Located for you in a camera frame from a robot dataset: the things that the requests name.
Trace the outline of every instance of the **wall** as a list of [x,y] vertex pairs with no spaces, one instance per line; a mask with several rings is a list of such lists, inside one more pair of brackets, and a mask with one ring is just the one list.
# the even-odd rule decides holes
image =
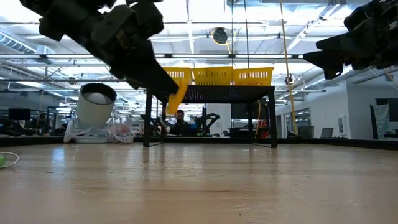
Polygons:
[[351,138],[373,139],[370,105],[376,105],[376,98],[397,98],[398,90],[391,87],[393,82],[386,82],[384,77],[353,84],[355,79],[358,77],[347,80]]
[[[342,81],[336,87],[325,88],[326,93],[310,93],[305,101],[296,101],[295,110],[310,108],[311,125],[314,126],[314,137],[319,138],[322,128],[333,128],[333,136],[340,136],[338,133],[338,118],[346,116],[346,137],[351,138],[349,126],[349,109],[347,97],[347,82]],[[282,137],[286,138],[285,116],[291,112],[290,104],[278,106],[277,115],[282,115]]]
[[207,105],[207,114],[216,113],[221,118],[210,127],[210,134],[218,133],[220,136],[224,137],[223,135],[221,135],[222,131],[229,132],[228,128],[231,127],[231,105],[215,104],[215,103],[208,103],[206,105]]

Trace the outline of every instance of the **yellow plastic basket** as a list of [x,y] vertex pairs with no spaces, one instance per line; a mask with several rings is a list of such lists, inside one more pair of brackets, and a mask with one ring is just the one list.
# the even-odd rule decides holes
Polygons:
[[235,69],[233,83],[234,85],[271,86],[273,70],[272,67]]
[[232,67],[193,68],[197,85],[230,85]]
[[179,84],[180,80],[188,80],[189,84],[192,82],[192,69],[191,68],[177,68],[167,67],[163,68],[172,79]]

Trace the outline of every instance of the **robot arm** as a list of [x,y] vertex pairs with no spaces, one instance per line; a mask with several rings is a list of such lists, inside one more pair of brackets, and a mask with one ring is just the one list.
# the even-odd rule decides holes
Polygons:
[[317,42],[320,52],[304,59],[325,71],[325,79],[343,72],[343,64],[354,70],[398,65],[398,1],[372,0],[344,20],[348,33]]
[[40,14],[40,34],[60,41],[64,35],[111,67],[118,79],[133,88],[151,88],[166,95],[178,85],[157,63],[149,37],[164,28],[155,4],[139,1],[114,7],[116,0],[21,0],[26,8]]

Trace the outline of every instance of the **black table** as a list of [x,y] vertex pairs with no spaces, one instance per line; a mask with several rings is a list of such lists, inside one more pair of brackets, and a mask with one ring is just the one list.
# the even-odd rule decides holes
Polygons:
[[[275,113],[275,87],[274,86],[227,86],[227,85],[189,85],[182,103],[245,103],[248,109],[249,141],[253,142],[253,123],[251,104],[268,96],[269,126],[271,135],[271,147],[278,146]],[[150,147],[150,116],[152,111],[152,98],[155,95],[163,104],[162,120],[165,120],[165,109],[168,96],[160,95],[147,89],[146,110],[144,120],[144,146]],[[164,141],[164,134],[160,137],[160,143]]]

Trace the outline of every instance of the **wooden table surface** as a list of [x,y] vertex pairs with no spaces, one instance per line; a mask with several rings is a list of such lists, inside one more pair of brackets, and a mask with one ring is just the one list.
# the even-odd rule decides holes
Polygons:
[[0,223],[398,222],[398,152],[335,146],[2,148]]

